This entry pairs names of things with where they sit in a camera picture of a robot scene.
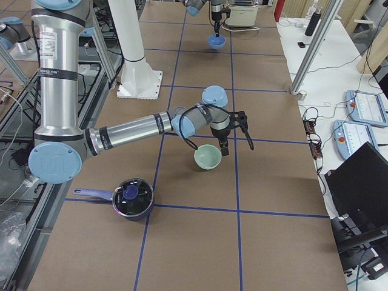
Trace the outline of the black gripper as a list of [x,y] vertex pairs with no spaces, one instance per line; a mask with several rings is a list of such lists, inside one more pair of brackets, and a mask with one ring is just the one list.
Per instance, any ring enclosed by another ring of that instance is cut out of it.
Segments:
[[211,3],[210,12],[213,21],[214,36],[219,37],[219,26],[222,20],[222,15],[225,14],[226,18],[229,18],[229,8],[223,3]]
[[212,135],[216,137],[220,144],[221,154],[222,156],[229,155],[229,144],[227,141],[227,137],[230,134],[230,126],[229,125],[216,125],[215,123],[211,123],[210,129]]

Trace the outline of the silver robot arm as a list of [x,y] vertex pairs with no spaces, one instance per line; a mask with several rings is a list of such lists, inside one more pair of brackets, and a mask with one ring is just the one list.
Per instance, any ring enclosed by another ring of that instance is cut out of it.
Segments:
[[105,150],[175,131],[188,138],[209,126],[223,155],[232,117],[222,87],[204,90],[191,109],[176,107],[127,123],[80,129],[78,125],[78,39],[87,23],[96,22],[91,1],[33,1],[32,18],[39,27],[42,119],[28,165],[44,182],[72,180],[82,163]]
[[191,16],[196,16],[199,11],[209,2],[210,8],[210,23],[213,26],[215,37],[219,37],[219,30],[221,27],[222,16],[225,15],[226,19],[230,17],[231,9],[227,6],[225,1],[222,0],[185,0],[182,4],[186,8],[187,12]]

